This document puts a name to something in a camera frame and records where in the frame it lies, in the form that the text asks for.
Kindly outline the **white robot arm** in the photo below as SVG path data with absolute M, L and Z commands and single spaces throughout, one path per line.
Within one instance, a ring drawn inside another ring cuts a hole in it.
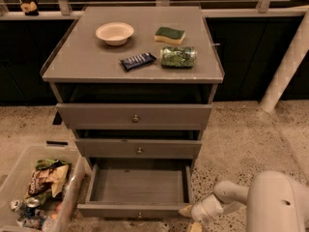
M 179 209 L 192 218 L 189 232 L 202 232 L 215 217 L 246 206 L 246 232 L 308 232 L 309 188 L 276 171 L 257 174 L 249 187 L 231 181 L 216 183 L 213 192 Z

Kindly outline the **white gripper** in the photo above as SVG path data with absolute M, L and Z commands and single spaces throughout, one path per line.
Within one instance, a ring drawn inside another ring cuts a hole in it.
M 211 194 L 199 200 L 193 206 L 187 205 L 179 209 L 179 214 L 186 218 L 192 217 L 194 221 L 197 221 L 190 223 L 186 232 L 202 232 L 202 225 L 206 226 L 216 217 L 233 213 L 240 207 L 241 204 L 236 201 L 224 203 L 214 194 Z

